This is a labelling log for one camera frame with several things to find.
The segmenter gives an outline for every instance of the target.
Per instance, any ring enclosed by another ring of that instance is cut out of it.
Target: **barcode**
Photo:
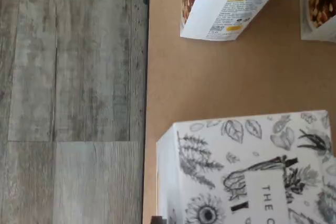
[[[212,26],[210,31],[221,31],[223,28],[224,26]]]

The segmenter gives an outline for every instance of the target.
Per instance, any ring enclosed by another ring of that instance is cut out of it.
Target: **fern illustration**
[[[210,189],[215,188],[215,184],[207,179],[204,173],[220,171],[224,166],[211,160],[211,151],[207,148],[208,143],[192,135],[180,137],[179,132],[177,132],[177,138],[180,168],[183,173],[201,185],[206,185]]]

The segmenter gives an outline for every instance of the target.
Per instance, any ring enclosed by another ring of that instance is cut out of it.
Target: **food package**
[[[168,223],[336,223],[327,111],[174,123],[156,157]]]
[[[235,40],[268,0],[182,0],[180,36]]]
[[[300,0],[301,39],[336,42],[336,0]]]

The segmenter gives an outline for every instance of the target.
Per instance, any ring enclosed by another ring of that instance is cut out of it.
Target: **leaf illustration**
[[[309,124],[317,120],[316,117],[312,113],[309,113],[309,112],[302,112],[301,118],[304,119]]]
[[[190,125],[190,131],[196,132],[201,130],[204,127],[203,123],[194,123]]]
[[[290,115],[282,115],[281,118],[273,125],[273,133],[277,134],[281,132],[289,121]]]
[[[260,124],[253,119],[248,119],[245,122],[245,128],[248,133],[250,133],[252,136],[255,136],[259,139],[263,137],[263,131],[261,130]]]
[[[326,223],[336,222],[336,188],[331,184],[323,187],[317,201],[318,211]]]
[[[208,143],[199,137],[192,135],[179,136],[178,154],[180,158],[180,168],[182,172],[192,180],[201,185],[206,185],[213,189],[215,184],[207,179],[204,174],[213,171],[220,171],[224,166],[211,159],[211,151],[207,148]]]
[[[321,180],[318,179],[319,173],[312,169],[310,165],[305,168],[300,168],[297,176],[300,178],[300,182],[307,186],[317,186],[317,183],[321,182]]]
[[[305,216],[304,214],[298,214],[291,208],[288,208],[288,214],[292,224],[319,224],[319,222]]]
[[[321,118],[321,122],[322,122],[322,125],[325,129],[328,129],[330,127],[329,113],[328,112]]]
[[[290,127],[286,127],[285,137],[288,140],[289,144],[292,145],[295,141],[294,130],[292,130]]]
[[[239,157],[237,157],[235,154],[231,152],[228,152],[226,154],[226,160],[228,160],[230,164],[237,163],[240,161]]]
[[[206,121],[206,127],[213,127],[213,126],[217,126],[219,125],[219,123],[221,122],[221,120],[208,120]]]
[[[287,151],[290,150],[294,140],[294,131],[290,127],[286,127],[286,130],[281,133],[280,136],[271,135],[271,141],[276,147],[283,148]]]
[[[329,166],[325,171],[326,171],[330,176],[336,176],[336,164],[333,164],[333,165]]]
[[[328,155],[328,154],[324,155],[322,159],[322,163],[328,162],[330,158],[331,158],[331,155]]]
[[[244,129],[241,123],[236,120],[229,120],[225,124],[225,133],[234,141],[242,144]]]

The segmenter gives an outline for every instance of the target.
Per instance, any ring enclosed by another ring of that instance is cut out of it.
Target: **roasted nut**
[[[319,12],[319,13],[317,13],[316,20],[317,20],[317,22],[320,22],[321,19],[322,19],[322,13]]]
[[[325,13],[325,11],[323,11],[323,12],[321,12],[322,14],[321,14],[321,20],[322,20],[322,22],[323,23],[325,23],[325,22],[327,22],[328,21],[328,16],[327,16],[327,14]]]
[[[317,8],[315,8],[315,9],[313,10],[313,16],[316,17],[317,14],[318,14],[318,10],[317,10]]]

